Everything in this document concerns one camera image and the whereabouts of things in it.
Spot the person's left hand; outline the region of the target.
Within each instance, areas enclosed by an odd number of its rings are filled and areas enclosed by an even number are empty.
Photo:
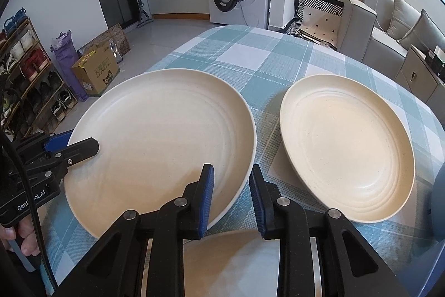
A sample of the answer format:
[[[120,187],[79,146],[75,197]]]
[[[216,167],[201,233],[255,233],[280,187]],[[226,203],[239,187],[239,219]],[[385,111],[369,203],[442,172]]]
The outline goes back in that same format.
[[[40,253],[33,221],[30,215],[20,220],[17,227],[5,228],[0,225],[0,238],[6,250],[12,251],[9,242],[15,240],[17,236],[23,239],[21,251],[25,256],[37,256]]]

